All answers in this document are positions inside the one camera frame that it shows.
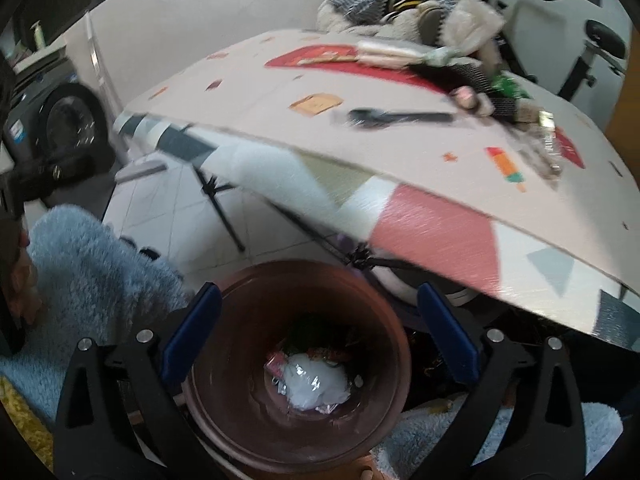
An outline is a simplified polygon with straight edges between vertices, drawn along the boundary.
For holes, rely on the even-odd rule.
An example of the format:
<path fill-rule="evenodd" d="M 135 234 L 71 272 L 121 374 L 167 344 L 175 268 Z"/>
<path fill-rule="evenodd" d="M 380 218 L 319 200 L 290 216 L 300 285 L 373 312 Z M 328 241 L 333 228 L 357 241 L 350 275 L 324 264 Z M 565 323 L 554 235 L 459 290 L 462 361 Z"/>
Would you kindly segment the person's left hand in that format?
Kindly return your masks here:
<path fill-rule="evenodd" d="M 1 219 L 1 355 L 14 356 L 42 311 L 38 274 L 21 222 Z"/>

